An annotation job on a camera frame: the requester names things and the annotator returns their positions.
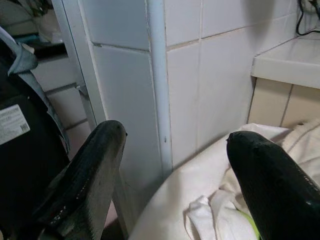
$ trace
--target white tile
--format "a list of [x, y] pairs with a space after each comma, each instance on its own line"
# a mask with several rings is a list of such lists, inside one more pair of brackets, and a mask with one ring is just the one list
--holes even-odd
[[263, 53], [295, 37], [295, 13], [250, 27], [256, 34], [256, 54]]
[[173, 167], [196, 152], [199, 44], [167, 53]]
[[282, 41], [288, 41], [296, 36], [297, 13], [294, 12], [286, 16], [284, 31], [282, 33]]
[[114, 47], [93, 50], [107, 117], [128, 133], [121, 177], [133, 189], [145, 189], [162, 177], [150, 55]]
[[298, 11], [298, 2], [297, 0], [290, 0], [290, 8], [289, 8], [289, 14], [296, 14]]
[[145, 0], [82, 1], [91, 41], [149, 49]]
[[202, 37], [285, 16], [290, 0], [203, 0]]
[[67, 56], [40, 61], [32, 73], [45, 92], [76, 82], [73, 67]]
[[74, 87], [55, 92], [47, 97], [65, 128], [87, 118], [79, 91]]
[[199, 38], [200, 0], [165, 0], [167, 45], [172, 46]]
[[320, 89], [320, 40], [294, 38], [254, 58], [252, 76]]
[[70, 141], [70, 152], [68, 154], [70, 160], [74, 158], [78, 150], [87, 140], [90, 133], [91, 129], [87, 121], [66, 131]]
[[305, 36], [299, 36], [299, 39], [320, 40], [320, 34], [317, 32], [312, 32]]
[[319, 22], [319, 19], [316, 14], [304, 14], [299, 26], [300, 33], [305, 33], [310, 30], [313, 30], [316, 27], [318, 22]]
[[201, 43], [199, 149], [247, 122], [253, 92], [250, 37], [243, 28]]

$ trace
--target tiled wall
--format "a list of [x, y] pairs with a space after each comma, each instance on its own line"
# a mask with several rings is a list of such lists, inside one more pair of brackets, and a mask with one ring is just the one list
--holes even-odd
[[165, 0], [175, 167], [247, 122], [253, 57], [296, 21], [296, 0]]
[[106, 117], [128, 133], [118, 204], [130, 232], [163, 181], [146, 4], [83, 0], [82, 7]]

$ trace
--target barcode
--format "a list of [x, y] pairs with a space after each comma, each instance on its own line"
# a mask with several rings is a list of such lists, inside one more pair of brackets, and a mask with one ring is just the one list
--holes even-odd
[[23, 133], [29, 131], [28, 124], [26, 124], [26, 123], [20, 125], [20, 128], [21, 128], [21, 130], [22, 130]]

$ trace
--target green object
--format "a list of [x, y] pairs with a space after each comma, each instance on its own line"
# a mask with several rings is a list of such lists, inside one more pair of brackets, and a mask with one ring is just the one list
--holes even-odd
[[249, 221], [249, 223], [251, 224], [251, 226], [253, 228], [253, 231], [254, 231], [254, 233], [256, 235], [256, 239], [259, 240], [260, 239], [260, 232], [259, 232], [259, 230], [258, 230], [258, 228], [256, 226], [255, 221], [248, 214], [246, 214], [246, 213], [244, 213], [242, 211], [239, 211], [239, 212]]

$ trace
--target white cloth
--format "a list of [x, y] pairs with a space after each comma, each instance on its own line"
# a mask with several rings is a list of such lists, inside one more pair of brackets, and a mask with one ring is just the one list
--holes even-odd
[[[279, 141], [282, 141], [282, 148], [290, 155], [290, 157], [305, 171], [306, 174], [308, 174], [318, 185], [320, 185], [320, 119], [315, 119], [311, 122], [303, 123], [302, 125], [297, 125], [293, 131], [288, 133], [288, 135], [283, 135], [284, 139], [278, 139]], [[237, 177], [230, 167], [223, 177], [223, 180], [221, 182], [221, 186], [219, 187], [220, 190], [217, 190], [216, 194], [221, 194], [221, 191], [226, 191], [226, 193], [229, 193], [233, 195], [234, 197], [230, 198], [229, 201], [236, 207], [236, 209], [240, 210], [241, 212], [244, 212], [251, 215], [249, 212], [249, 209], [247, 207], [247, 204], [244, 200], [244, 197], [241, 193], [241, 188], [239, 185], [239, 182], [237, 180]], [[215, 202], [217, 199], [212, 198], [211, 200], [211, 208], [213, 215], [217, 211], [221, 211], [221, 209], [225, 212], [225, 214], [229, 214], [225, 216], [225, 218], [232, 218], [232, 212], [225, 211], [226, 207], [221, 206], [220, 208], [214, 208], [213, 206], [217, 205]], [[196, 211], [191, 207], [189, 208], [189, 212], [187, 215], [190, 218], [190, 221], [192, 224], [187, 225], [188, 222], [186, 222], [186, 230], [193, 240], [211, 240], [211, 239], [217, 239], [217, 240], [236, 240], [236, 239], [250, 239], [249, 237], [242, 236], [239, 232], [235, 234], [229, 234], [224, 235], [225, 238], [219, 238], [218, 233], [224, 234], [225, 231], [227, 231], [227, 228], [221, 228], [219, 224], [217, 224], [217, 221], [219, 222], [219, 218], [213, 217], [212, 219], [209, 219], [209, 212], [207, 213], [207, 223], [204, 223], [204, 219], [200, 219], [197, 217], [197, 215], [194, 215], [196, 212], [205, 211], [208, 209], [208, 206], [198, 206]], [[211, 224], [211, 222], [214, 222], [215, 224], [211, 225], [215, 228], [216, 238], [210, 238], [206, 237], [205, 231], [208, 233], [211, 233], [213, 230], [207, 228], [198, 228], [195, 226], [201, 224], [205, 226], [205, 224]], [[229, 222], [229, 226], [231, 228], [234, 226], [233, 224], [236, 224], [236, 222]], [[248, 226], [248, 223], [246, 221], [239, 221], [237, 224], [239, 224], [239, 228], [246, 228]]]
[[320, 119], [297, 125], [282, 148], [320, 186]]
[[210, 204], [202, 196], [190, 204], [185, 228], [193, 240], [257, 240], [252, 225], [232, 203], [232, 192], [217, 190]]
[[[270, 139], [286, 128], [247, 124], [240, 130], [255, 131]], [[210, 145], [175, 170], [154, 194], [140, 215], [130, 240], [187, 240], [186, 210], [200, 196], [209, 197], [220, 186], [229, 166], [228, 135]]]

